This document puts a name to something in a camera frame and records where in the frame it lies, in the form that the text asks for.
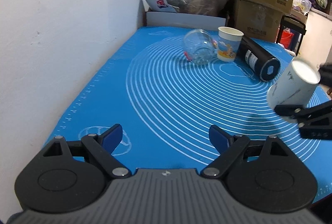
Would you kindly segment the black cylindrical bottle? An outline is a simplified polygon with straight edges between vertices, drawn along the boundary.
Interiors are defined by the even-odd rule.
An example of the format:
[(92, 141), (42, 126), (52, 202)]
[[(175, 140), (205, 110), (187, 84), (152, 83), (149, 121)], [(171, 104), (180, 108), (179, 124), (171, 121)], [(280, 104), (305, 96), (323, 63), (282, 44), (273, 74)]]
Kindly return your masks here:
[(247, 63), (263, 82), (273, 80), (280, 70), (279, 59), (247, 36), (242, 37), (237, 56)]

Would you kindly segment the clear glass cup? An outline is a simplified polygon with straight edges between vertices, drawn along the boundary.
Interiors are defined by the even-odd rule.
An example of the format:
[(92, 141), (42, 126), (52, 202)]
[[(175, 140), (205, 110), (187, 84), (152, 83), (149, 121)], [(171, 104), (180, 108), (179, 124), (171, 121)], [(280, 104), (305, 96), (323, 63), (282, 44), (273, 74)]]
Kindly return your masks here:
[(213, 60), (217, 42), (203, 29), (194, 29), (183, 38), (183, 54), (195, 65), (206, 65)]

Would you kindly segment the blue silicone mat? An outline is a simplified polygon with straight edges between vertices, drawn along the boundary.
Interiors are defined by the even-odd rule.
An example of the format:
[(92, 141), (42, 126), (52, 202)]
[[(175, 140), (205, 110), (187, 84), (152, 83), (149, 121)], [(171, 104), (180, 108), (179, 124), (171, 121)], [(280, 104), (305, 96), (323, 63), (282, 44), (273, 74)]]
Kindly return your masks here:
[(197, 66), (185, 58), (187, 30), (139, 29), (96, 73), (58, 121), (52, 136), (79, 140), (114, 124), (123, 138), (116, 159), (138, 168), (196, 168), (218, 157), (211, 125), (231, 135), (263, 140), (277, 135), (318, 181), (317, 198), (331, 193), (331, 142), (300, 138), (276, 115), (263, 82), (240, 59)]

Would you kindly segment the blue cartoon paper cup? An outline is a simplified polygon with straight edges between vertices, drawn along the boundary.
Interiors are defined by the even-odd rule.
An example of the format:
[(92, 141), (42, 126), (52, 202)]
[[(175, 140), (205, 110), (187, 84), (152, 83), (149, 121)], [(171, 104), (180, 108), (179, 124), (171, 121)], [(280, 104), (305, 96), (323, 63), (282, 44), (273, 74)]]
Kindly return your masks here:
[(233, 62), (244, 34), (231, 27), (218, 27), (217, 57), (224, 62)]

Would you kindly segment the white open box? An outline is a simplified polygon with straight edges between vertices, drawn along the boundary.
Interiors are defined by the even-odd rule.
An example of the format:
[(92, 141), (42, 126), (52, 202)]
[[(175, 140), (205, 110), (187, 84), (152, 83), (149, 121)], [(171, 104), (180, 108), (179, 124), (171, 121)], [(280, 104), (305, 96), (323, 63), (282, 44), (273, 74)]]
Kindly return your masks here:
[(144, 26), (182, 27), (218, 31), (226, 25), (226, 19), (207, 15), (178, 13), (167, 0), (141, 0), (144, 7)]

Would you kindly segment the white paper cup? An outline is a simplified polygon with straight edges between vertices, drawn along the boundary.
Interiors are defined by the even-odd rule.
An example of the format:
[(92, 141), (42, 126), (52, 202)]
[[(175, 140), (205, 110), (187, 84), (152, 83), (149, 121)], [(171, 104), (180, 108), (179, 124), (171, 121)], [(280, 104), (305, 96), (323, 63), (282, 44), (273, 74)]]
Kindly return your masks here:
[(267, 91), (270, 108), (275, 110), (277, 105), (298, 105), (305, 108), (320, 79), (317, 68), (309, 61), (294, 57)]

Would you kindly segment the lower cardboard box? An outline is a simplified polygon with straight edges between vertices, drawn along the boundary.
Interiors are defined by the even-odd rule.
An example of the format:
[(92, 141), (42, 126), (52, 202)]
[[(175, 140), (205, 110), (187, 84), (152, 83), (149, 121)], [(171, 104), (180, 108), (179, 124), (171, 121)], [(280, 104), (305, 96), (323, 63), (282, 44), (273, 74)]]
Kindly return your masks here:
[(275, 42), (282, 12), (245, 0), (234, 0), (233, 24), (245, 36)]

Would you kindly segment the red bucket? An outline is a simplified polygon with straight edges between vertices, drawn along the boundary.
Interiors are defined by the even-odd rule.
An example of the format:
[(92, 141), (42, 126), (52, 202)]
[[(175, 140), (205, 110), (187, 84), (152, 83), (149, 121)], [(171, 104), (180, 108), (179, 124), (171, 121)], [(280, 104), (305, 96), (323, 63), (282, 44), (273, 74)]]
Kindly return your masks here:
[(282, 44), (284, 48), (288, 49), (294, 37), (294, 33), (289, 29), (282, 31), (281, 39), (278, 41), (279, 44)]

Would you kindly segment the black metal stool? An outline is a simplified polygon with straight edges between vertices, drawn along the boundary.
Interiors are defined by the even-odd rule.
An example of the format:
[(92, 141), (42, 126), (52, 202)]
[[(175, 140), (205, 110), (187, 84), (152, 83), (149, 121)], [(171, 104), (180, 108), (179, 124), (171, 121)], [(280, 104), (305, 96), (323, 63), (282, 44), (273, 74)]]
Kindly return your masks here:
[(282, 31), (285, 29), (289, 29), (291, 32), (294, 33), (293, 40), (287, 50), (294, 53), (296, 56), (299, 54), (300, 47), (302, 45), (303, 38), (307, 32), (306, 25), (298, 20), (297, 18), (291, 15), (283, 15), (280, 21), (278, 34), (276, 37), (276, 43), (280, 41)]

